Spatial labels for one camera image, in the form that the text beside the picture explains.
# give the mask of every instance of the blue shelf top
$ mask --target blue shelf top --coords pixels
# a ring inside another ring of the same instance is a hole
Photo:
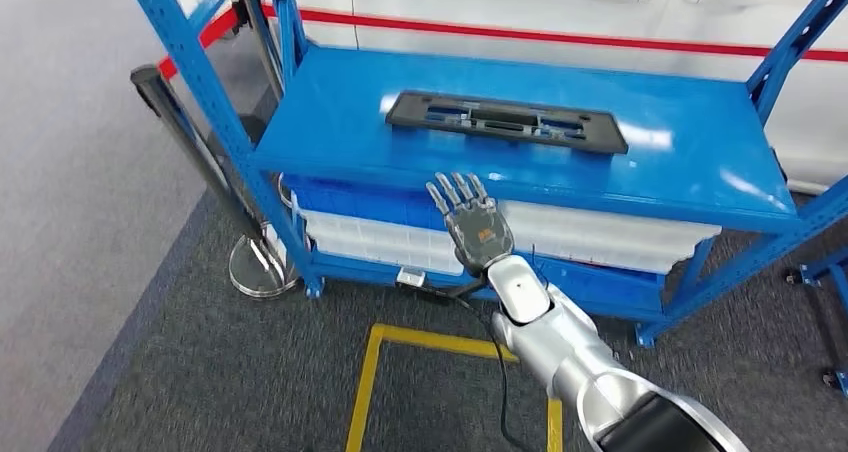
[[[604,156],[385,123],[404,90],[611,112]],[[501,199],[778,232],[799,219],[743,83],[311,47],[252,155],[267,170],[401,189],[474,172]]]

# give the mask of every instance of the shelf caster wheel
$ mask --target shelf caster wheel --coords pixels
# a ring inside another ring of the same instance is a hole
[[[800,269],[787,268],[783,270],[783,280],[789,285],[799,285],[804,283],[804,278],[801,276]]]
[[[836,376],[836,371],[831,368],[824,368],[819,371],[822,382],[824,385],[830,387],[831,389],[842,390],[841,385],[839,384],[839,378]]]

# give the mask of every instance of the blue metal shelf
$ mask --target blue metal shelf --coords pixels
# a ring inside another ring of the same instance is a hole
[[[630,150],[610,157],[393,132],[385,113],[407,89],[609,111]],[[423,199],[433,171],[457,170],[488,178],[500,199],[745,230],[798,225],[748,90],[736,82],[313,46],[251,159]]]
[[[848,178],[796,211],[762,133],[790,69],[848,0],[812,0],[745,83],[321,48],[306,39],[295,0],[272,0],[285,96],[255,150],[197,39],[197,20],[187,19],[176,0],[138,2],[313,297],[325,277],[388,284],[397,267],[307,250],[302,223],[287,219],[266,171],[403,191],[412,199],[435,171],[476,172],[501,198],[765,232],[705,277],[700,271],[712,241],[702,242],[668,304],[659,300],[662,277],[652,284],[551,259],[559,271],[551,279],[565,281],[563,290],[581,306],[639,320],[643,345],[848,215]],[[420,130],[394,134],[382,114],[405,89],[611,111],[630,151],[602,159]],[[613,286],[568,283],[580,274]]]

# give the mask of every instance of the white plastic crate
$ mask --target white plastic crate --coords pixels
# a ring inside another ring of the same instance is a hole
[[[721,227],[565,207],[501,201],[516,248],[563,259],[666,274]],[[375,262],[459,274],[447,232],[301,211],[318,250]]]
[[[499,207],[519,250],[581,262],[666,274],[691,257],[715,225],[504,200]]]
[[[459,275],[447,232],[302,210],[306,230],[321,252]]]

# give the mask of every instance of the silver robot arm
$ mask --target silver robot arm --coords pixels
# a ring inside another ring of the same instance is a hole
[[[495,336],[576,414],[598,452],[741,452],[742,441],[697,401],[628,371],[592,319],[555,285],[547,288],[517,255],[491,264],[503,305]]]
[[[597,452],[743,452],[748,449],[693,399],[627,370],[598,336],[592,319],[556,286],[543,286],[480,179],[444,174],[427,190],[442,213],[456,256],[490,285],[502,304],[494,335],[530,370],[550,397],[570,408]]]

